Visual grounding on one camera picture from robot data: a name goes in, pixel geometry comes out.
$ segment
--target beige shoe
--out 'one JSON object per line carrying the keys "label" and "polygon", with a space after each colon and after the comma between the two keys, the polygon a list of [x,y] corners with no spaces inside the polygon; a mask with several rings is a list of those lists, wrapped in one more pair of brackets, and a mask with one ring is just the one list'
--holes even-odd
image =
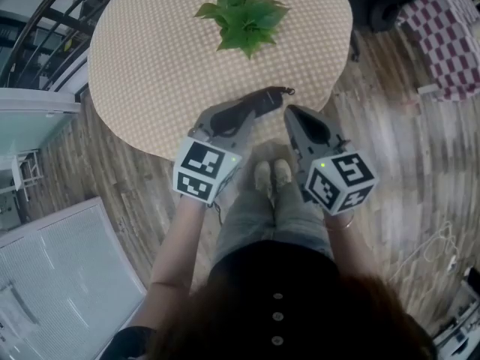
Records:
{"label": "beige shoe", "polygon": [[277,193],[279,193],[285,184],[292,181],[292,170],[286,160],[280,159],[275,161],[274,172],[277,181]]}
{"label": "beige shoe", "polygon": [[255,166],[255,172],[253,173],[255,178],[255,189],[265,194],[268,198],[272,197],[271,172],[268,161],[260,161]]}

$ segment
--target black shirt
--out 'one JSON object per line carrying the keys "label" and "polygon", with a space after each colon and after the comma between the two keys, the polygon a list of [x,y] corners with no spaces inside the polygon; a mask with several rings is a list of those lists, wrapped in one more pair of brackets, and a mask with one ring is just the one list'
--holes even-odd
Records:
{"label": "black shirt", "polygon": [[[259,241],[225,256],[211,270],[208,281],[225,277],[241,294],[229,326],[228,337],[256,341],[258,352],[299,348],[301,342],[316,341],[316,330],[302,329],[319,317],[328,306],[329,283],[338,277],[335,264],[315,250],[276,241]],[[115,335],[101,360],[137,358],[146,353],[154,330],[126,328]]]}

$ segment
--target checkered tablecloth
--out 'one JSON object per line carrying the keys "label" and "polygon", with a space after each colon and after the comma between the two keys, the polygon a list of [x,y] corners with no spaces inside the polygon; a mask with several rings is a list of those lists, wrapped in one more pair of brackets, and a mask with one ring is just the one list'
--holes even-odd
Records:
{"label": "checkered tablecloth", "polygon": [[418,36],[440,90],[438,101],[462,101],[480,92],[480,43],[470,25],[480,20],[471,0],[415,0],[400,21]]}
{"label": "checkered tablecloth", "polygon": [[[132,146],[173,159],[199,114],[268,86],[296,94],[287,104],[321,110],[347,62],[347,0],[280,0],[291,10],[251,60],[216,52],[213,20],[194,18],[216,0],[112,0],[91,40],[88,84],[98,115]],[[252,143],[287,140],[283,110],[256,121]]]}

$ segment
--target jeans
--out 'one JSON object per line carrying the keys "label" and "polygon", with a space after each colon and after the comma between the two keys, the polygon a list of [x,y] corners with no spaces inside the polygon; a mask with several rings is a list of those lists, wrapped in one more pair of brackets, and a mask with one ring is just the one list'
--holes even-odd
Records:
{"label": "jeans", "polygon": [[262,240],[301,245],[333,258],[323,222],[314,207],[304,203],[295,183],[280,189],[274,206],[258,190],[241,192],[220,230],[213,264],[239,248]]}

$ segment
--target round table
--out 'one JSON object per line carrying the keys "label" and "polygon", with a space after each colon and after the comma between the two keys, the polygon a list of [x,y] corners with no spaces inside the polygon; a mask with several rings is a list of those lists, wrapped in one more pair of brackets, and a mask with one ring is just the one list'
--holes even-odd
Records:
{"label": "round table", "polygon": [[[198,115],[267,86],[296,94],[287,104],[321,110],[347,62],[352,12],[347,0],[280,0],[291,8],[276,46],[248,60],[216,52],[214,20],[194,18],[216,0],[112,0],[91,40],[88,84],[95,109],[126,143],[175,159]],[[256,120],[252,142],[287,140],[283,109]]]}

